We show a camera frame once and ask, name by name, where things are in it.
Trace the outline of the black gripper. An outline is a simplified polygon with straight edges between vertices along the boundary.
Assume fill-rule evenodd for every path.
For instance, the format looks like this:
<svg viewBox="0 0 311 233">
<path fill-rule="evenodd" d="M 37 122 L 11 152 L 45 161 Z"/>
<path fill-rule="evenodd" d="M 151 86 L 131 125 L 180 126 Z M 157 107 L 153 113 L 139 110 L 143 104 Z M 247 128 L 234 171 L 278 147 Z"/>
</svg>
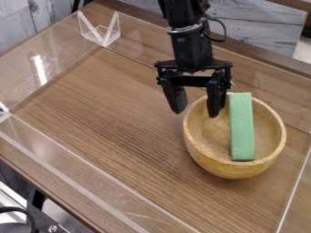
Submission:
<svg viewBox="0 0 311 233">
<path fill-rule="evenodd" d="M 169 108 L 180 114 L 188 104 L 184 86 L 206 87 L 210 117 L 216 117 L 226 103 L 226 90 L 232 86 L 232 63 L 214 57 L 215 38 L 210 24 L 199 24 L 168 30 L 173 59 L 157 61 L 156 82 L 161 85 Z"/>
</svg>

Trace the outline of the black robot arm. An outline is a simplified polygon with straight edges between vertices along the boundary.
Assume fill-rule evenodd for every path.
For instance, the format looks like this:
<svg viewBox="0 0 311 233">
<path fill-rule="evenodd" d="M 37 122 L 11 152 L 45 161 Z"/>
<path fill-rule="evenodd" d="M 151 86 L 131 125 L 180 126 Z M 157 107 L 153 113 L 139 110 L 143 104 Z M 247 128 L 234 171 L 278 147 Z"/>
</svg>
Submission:
<svg viewBox="0 0 311 233">
<path fill-rule="evenodd" d="M 216 117 L 224 108 L 227 90 L 232 87 L 234 64 L 212 55 L 211 42 L 223 42 L 226 37 L 215 38 L 210 35 L 210 20 L 222 26 L 223 22 L 207 14 L 208 0 L 157 2 L 169 24 L 173 59 L 155 63 L 156 83 L 161 86 L 169 108 L 176 114 L 184 111 L 188 104 L 184 88 L 204 87 L 208 114 Z"/>
</svg>

